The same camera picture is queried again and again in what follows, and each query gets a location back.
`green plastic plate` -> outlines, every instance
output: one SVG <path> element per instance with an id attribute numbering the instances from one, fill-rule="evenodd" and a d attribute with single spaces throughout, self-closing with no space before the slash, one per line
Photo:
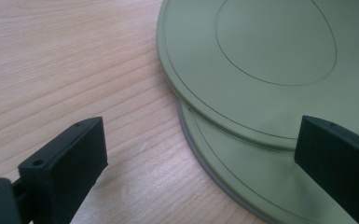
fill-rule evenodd
<path id="1" fill-rule="evenodd" d="M 359 0 L 165 0 L 158 46 L 175 92 L 226 133 L 286 151 L 303 115 L 359 133 Z"/>
<path id="2" fill-rule="evenodd" d="M 236 202 L 269 223 L 356 223 L 294 161 L 216 129 L 183 103 L 186 139 L 213 180 Z"/>

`stacked lid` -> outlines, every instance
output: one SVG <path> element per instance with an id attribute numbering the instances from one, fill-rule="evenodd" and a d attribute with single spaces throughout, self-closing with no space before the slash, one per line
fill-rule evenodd
<path id="1" fill-rule="evenodd" d="M 359 0 L 165 0 L 158 38 L 220 187 L 269 222 L 355 223 L 293 156 L 303 115 L 359 134 Z"/>

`wood grain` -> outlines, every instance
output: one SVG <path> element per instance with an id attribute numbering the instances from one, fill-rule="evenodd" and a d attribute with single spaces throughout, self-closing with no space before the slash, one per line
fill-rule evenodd
<path id="1" fill-rule="evenodd" d="M 109 166 L 73 223 L 264 223 L 202 170 L 160 69 L 162 0 L 0 0 L 0 176 L 104 117 Z"/>

